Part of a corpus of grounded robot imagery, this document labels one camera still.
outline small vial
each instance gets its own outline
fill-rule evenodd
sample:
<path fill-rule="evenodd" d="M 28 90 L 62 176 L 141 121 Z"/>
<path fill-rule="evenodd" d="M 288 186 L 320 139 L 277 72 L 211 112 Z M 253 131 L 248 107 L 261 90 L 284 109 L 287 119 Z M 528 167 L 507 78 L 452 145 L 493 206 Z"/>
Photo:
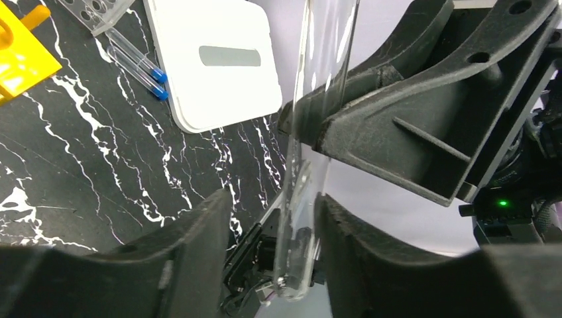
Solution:
<path fill-rule="evenodd" d="M 162 86 L 158 85 L 148 74 L 139 72 L 137 65 L 120 49 L 109 45 L 109 47 L 107 47 L 107 55 L 120 67 L 124 68 L 127 73 L 131 74 L 137 81 L 143 84 L 159 100 L 165 101 L 168 99 L 168 92 L 162 88 Z"/>
<path fill-rule="evenodd" d="M 126 55 L 128 55 L 133 64 L 139 69 L 139 72 L 146 72 L 154 78 L 154 80 L 163 84 L 168 80 L 168 76 L 158 66 L 154 65 L 146 56 L 140 52 L 132 43 L 130 43 L 118 30 L 110 28 L 105 31 L 105 35 Z"/>

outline black marble table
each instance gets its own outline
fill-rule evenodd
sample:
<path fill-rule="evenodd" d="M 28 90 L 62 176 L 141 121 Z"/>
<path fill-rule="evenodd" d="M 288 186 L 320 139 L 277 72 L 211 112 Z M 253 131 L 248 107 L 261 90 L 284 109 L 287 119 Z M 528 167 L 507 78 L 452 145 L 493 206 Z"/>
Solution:
<path fill-rule="evenodd" d="M 0 108 L 0 243 L 103 252 L 227 187 L 233 246 L 280 189 L 277 114 L 186 134 L 167 103 L 111 63 L 107 38 L 56 0 L 2 1 L 19 17 L 41 3 L 52 11 L 33 33 L 63 68 Z M 141 0 L 116 28 L 155 59 Z"/>

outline white board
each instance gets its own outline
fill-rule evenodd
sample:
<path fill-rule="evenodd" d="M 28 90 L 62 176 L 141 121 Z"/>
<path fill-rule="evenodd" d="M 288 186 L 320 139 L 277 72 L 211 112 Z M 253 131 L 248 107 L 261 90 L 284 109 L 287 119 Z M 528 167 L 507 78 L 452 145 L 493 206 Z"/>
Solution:
<path fill-rule="evenodd" d="M 200 133 L 282 103 L 269 23 L 245 0 L 144 0 L 176 124 Z"/>

